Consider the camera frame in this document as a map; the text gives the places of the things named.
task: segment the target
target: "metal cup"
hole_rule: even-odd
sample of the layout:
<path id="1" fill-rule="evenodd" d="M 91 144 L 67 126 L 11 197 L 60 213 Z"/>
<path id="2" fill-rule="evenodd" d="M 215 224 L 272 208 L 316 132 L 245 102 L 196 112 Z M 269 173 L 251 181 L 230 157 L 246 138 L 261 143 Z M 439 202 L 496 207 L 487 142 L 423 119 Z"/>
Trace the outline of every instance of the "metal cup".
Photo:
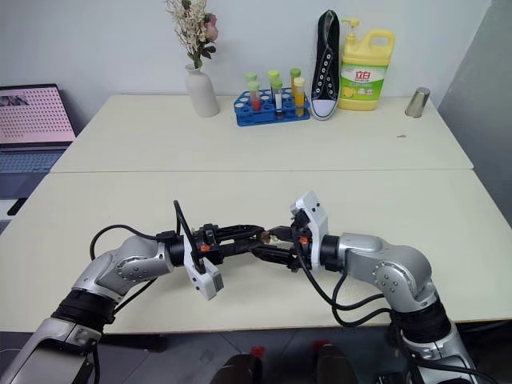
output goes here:
<path id="1" fill-rule="evenodd" d="M 429 99 L 430 90 L 420 86 L 414 92 L 413 98 L 410 100 L 406 108 L 406 115 L 412 118 L 420 118 L 425 108 L 426 101 Z"/>

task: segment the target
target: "yellow detergent bottle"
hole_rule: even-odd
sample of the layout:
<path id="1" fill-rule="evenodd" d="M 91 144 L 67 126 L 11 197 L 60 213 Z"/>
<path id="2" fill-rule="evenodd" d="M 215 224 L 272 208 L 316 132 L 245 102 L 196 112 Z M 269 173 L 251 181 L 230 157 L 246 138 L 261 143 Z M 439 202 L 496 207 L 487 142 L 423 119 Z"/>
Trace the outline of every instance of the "yellow detergent bottle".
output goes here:
<path id="1" fill-rule="evenodd" d="M 358 41 L 354 28 L 358 18 L 344 18 L 351 29 L 345 38 L 342 53 L 341 97 L 338 104 L 344 110 L 374 110 L 381 94 L 384 76 L 393 53 L 394 34 L 390 30 L 371 30 Z M 374 38 L 385 38 L 387 44 L 378 46 Z"/>

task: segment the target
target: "red liquid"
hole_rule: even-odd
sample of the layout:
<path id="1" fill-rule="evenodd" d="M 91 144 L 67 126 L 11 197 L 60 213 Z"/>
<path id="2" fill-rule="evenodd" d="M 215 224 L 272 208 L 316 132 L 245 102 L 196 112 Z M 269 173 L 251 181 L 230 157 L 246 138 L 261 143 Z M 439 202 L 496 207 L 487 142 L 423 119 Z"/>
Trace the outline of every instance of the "red liquid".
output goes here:
<path id="1" fill-rule="evenodd" d="M 262 108 L 262 102 L 259 98 L 254 98 L 250 101 L 250 106 L 252 106 L 253 110 L 260 110 Z"/>

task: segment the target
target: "robotic arm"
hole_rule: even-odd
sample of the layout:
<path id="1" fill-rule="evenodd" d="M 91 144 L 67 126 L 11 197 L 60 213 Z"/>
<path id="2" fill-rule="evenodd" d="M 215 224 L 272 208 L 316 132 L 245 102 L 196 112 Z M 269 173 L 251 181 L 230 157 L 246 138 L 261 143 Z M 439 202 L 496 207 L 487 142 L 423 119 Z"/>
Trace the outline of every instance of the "robotic arm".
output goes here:
<path id="1" fill-rule="evenodd" d="M 210 300 L 223 288 L 216 265 L 222 264 L 224 257 L 246 252 L 292 271 L 301 267 L 343 270 L 374 284 L 390 304 L 400 332 L 399 344 L 410 362 L 412 382 L 479 382 L 467 373 L 474 365 L 439 301 L 430 264 L 416 249 L 393 246 L 375 236 L 328 234 L 326 212 L 313 193 L 290 208 L 294 215 L 291 227 L 268 231 L 260 226 L 219 228 L 207 224 L 191 233 L 175 205 L 186 236 L 174 231 L 148 238 L 133 236 L 116 250 L 95 258 L 18 353 L 1 384 L 87 382 L 93 369 L 88 357 L 132 287 L 184 266 L 195 289 Z M 273 238 L 292 246 L 270 245 Z"/>

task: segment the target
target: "dried flower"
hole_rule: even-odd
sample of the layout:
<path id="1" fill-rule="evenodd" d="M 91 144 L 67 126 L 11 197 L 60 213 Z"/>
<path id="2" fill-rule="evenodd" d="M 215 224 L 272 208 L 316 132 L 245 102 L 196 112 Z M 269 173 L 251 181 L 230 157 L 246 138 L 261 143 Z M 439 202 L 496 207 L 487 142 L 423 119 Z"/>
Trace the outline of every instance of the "dried flower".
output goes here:
<path id="1" fill-rule="evenodd" d="M 215 26 L 217 22 L 217 16 L 214 14 L 205 15 L 205 27 L 206 27 L 206 38 L 209 42 L 214 42 L 218 37 L 218 30 Z"/>
<path id="2" fill-rule="evenodd" d="M 211 54 L 216 51 L 214 46 L 205 45 L 218 37 L 215 26 L 217 17 L 205 14 L 206 0 L 166 0 L 166 3 L 180 44 L 186 48 L 186 54 L 194 66 L 201 67 L 201 56 L 211 58 Z"/>

